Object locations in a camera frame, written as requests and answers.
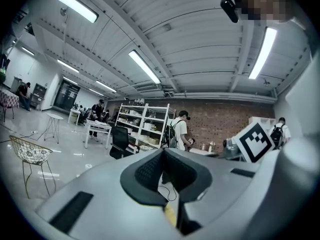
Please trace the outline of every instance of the red table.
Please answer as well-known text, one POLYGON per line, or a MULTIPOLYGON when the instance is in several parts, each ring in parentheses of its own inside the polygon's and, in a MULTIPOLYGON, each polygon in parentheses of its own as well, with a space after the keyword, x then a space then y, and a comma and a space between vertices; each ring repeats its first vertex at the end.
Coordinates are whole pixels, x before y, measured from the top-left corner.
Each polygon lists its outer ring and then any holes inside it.
POLYGON ((19 108, 19 97, 7 89, 0 90, 0 105, 3 106, 3 121, 6 121, 7 109, 12 109, 12 119, 15 119, 14 107, 19 108))

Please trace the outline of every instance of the fluorescent ceiling light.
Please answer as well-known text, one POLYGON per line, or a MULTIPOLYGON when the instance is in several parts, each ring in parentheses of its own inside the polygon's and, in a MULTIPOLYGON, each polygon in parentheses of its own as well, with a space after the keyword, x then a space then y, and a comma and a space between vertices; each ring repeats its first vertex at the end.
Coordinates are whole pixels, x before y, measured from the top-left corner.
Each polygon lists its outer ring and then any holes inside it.
POLYGON ((79 73, 79 70, 76 70, 75 68, 73 68, 72 66, 69 66, 68 64, 64 63, 63 61, 61 61, 60 59, 58 59, 58 62, 62 65, 64 65, 65 67, 67 67, 68 69, 71 69, 77 73, 79 73))
POLYGON ((71 9, 75 10, 77 13, 81 14, 91 23, 94 23, 99 15, 91 10, 88 6, 83 4, 79 0, 59 0, 60 2, 64 3, 66 6, 70 7, 71 9))
POLYGON ((101 96, 104 96, 104 95, 103 95, 103 94, 101 94, 100 92, 97 92, 97 91, 92 90, 92 89, 90 89, 90 88, 89 88, 89 90, 90 90, 91 92, 94 92, 94 93, 96 93, 96 94, 99 94, 99 95, 101 95, 101 96))
POLYGON ((67 81, 69 81, 69 82, 71 82, 71 83, 75 84, 75 85, 78 85, 78 83, 77 83, 77 82, 72 81, 72 80, 70 80, 69 78, 66 78, 65 76, 64 76, 63 78, 64 78, 65 80, 67 80, 67 81))
POLYGON ((253 67, 253 70, 249 76, 249 79, 256 79, 263 66, 265 65, 266 60, 271 52, 271 48, 274 45, 277 32, 277 30, 270 27, 266 29, 262 48, 260 50, 258 59, 256 60, 256 63, 253 67))
POLYGON ((112 89, 112 88, 110 88, 109 86, 106 86, 105 84, 103 84, 102 82, 99 82, 99 81, 95 81, 96 83, 98 83, 99 85, 102 85, 103 87, 105 87, 105 88, 108 88, 110 91, 112 91, 112 92, 114 92, 114 93, 116 93, 117 91, 116 90, 114 90, 114 89, 112 89))
POLYGON ((146 72, 155 84, 160 84, 159 78, 152 72, 151 68, 144 62, 136 50, 131 51, 129 56, 146 72))
POLYGON ((23 50, 25 50, 27 53, 31 54, 32 56, 35 56, 35 54, 29 50, 27 50, 26 48, 22 47, 23 50))

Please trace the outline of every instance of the white shelving unit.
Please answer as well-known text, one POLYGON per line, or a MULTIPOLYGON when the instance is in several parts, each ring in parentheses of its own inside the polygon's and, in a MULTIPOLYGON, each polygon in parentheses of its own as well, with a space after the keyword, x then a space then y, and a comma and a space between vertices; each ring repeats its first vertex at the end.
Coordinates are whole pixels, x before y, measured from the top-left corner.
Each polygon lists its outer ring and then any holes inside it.
MULTIPOLYGON (((149 106, 149 104, 145 104, 145 106, 121 104, 115 125, 121 126, 121 127, 130 126, 132 128, 132 131, 137 130, 136 136, 132 136, 131 134, 128 134, 129 139, 134 141, 135 145, 138 145, 138 146, 145 145, 153 149, 159 149, 161 146, 161 140, 166 130, 166 122, 169 118, 174 119, 175 113, 176 113, 176 110, 171 109, 170 104, 168 104, 165 107, 149 106), (136 119, 140 119, 140 123, 138 125, 133 125, 132 122, 136 119), (156 124, 156 126, 158 126, 159 129, 160 129, 160 126, 162 126, 162 129, 158 131, 146 129, 144 128, 144 123, 156 124), (154 139, 159 139, 159 144, 155 145, 150 143, 147 140, 144 140, 142 138, 142 133, 144 133, 143 135, 148 136, 148 138, 150 137, 150 135, 152 135, 154 139)), ((129 145, 128 150, 135 154, 137 151, 137 148, 133 147, 132 145, 129 145)))
POLYGON ((269 130, 274 127, 274 125, 277 123, 276 119, 274 118, 264 118, 264 117, 256 117, 252 116, 249 118, 249 125, 252 122, 259 122, 262 124, 263 129, 268 133, 269 130))

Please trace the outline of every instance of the black office chair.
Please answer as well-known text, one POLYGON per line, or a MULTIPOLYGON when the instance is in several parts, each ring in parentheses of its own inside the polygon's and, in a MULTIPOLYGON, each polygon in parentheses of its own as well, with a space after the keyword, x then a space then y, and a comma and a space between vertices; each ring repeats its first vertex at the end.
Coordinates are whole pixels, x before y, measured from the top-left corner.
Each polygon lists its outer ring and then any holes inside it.
MULTIPOLYGON (((128 129, 120 126, 112 127, 112 148, 110 150, 110 156, 115 159, 121 159, 133 155, 133 153, 126 150, 129 146, 128 129)), ((138 152, 140 148, 130 143, 130 145, 137 147, 138 152)))

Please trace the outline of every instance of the white t-shirt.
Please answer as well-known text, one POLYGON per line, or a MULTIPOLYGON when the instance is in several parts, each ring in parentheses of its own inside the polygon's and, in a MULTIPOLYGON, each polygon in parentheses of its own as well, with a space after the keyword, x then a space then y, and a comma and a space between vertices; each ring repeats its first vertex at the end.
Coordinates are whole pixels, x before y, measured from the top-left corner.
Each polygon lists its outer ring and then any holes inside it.
POLYGON ((184 142, 181 139, 181 134, 187 134, 187 124, 185 121, 179 122, 180 120, 181 119, 179 117, 177 117, 176 119, 172 120, 171 125, 172 125, 172 127, 174 126, 174 128, 173 128, 174 129, 174 136, 177 141, 176 148, 179 150, 185 151, 185 146, 184 146, 184 142))
MULTIPOLYGON (((283 125, 283 123, 281 123, 281 122, 278 122, 276 125, 275 125, 275 127, 281 127, 283 125)), ((275 127, 273 126, 271 129, 270 129, 270 131, 269 131, 269 136, 272 134, 272 132, 274 131, 274 129, 275 129, 275 127)), ((286 143, 286 139, 288 138, 291 138, 291 133, 290 133, 290 130, 289 130, 289 128, 288 128, 288 126, 287 125, 284 125, 283 127, 282 127, 282 131, 283 131, 283 142, 284 143, 286 143)))

